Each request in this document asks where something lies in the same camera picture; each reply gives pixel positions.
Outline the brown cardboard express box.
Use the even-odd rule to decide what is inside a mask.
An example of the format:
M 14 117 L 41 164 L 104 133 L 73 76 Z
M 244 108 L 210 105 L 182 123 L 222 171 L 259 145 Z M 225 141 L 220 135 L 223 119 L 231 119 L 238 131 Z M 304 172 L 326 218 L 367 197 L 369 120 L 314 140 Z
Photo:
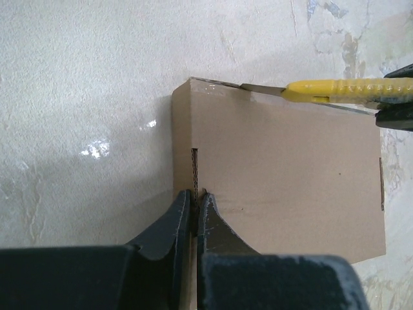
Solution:
M 259 254 L 384 255 L 380 133 L 366 114 L 287 103 L 192 78 L 172 94 L 174 192 L 190 192 L 195 240 L 186 306 L 197 307 L 205 194 Z

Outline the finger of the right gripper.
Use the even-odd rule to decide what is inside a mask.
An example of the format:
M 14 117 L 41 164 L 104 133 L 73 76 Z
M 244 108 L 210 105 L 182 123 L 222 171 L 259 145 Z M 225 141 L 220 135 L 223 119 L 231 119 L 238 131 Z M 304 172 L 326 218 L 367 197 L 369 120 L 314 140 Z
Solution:
M 384 76 L 384 78 L 413 78 L 413 64 L 399 68 Z
M 379 103 L 376 126 L 383 129 L 413 131 L 413 103 Z

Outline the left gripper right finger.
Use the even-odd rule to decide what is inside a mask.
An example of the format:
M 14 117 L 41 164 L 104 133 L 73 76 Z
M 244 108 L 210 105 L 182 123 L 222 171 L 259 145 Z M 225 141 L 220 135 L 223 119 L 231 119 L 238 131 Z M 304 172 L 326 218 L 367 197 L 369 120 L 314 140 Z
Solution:
M 198 309 L 368 309 L 356 272 L 339 256 L 259 254 L 220 216 L 199 210 Z

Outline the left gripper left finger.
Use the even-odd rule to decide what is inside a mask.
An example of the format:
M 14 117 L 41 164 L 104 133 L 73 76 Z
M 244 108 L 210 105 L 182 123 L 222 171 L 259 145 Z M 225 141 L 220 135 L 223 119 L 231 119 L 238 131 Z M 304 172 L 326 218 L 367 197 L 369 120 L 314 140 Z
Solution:
M 1 251 L 2 309 L 184 309 L 190 192 L 123 245 Z

